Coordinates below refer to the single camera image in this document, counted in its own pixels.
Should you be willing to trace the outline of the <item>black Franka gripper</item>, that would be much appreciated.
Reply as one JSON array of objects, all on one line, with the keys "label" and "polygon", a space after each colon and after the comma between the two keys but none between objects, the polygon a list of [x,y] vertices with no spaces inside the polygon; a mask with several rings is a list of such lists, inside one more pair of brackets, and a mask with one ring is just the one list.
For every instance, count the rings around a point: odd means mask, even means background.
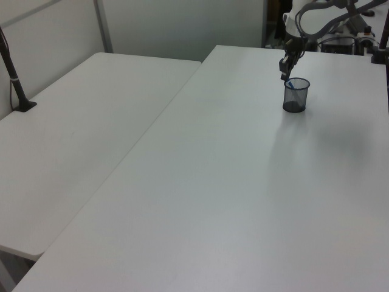
[{"label": "black Franka gripper", "polygon": [[291,37],[285,42],[285,55],[279,61],[279,70],[281,72],[281,79],[285,82],[297,64],[297,61],[304,56],[306,49],[306,40],[300,37]]}]

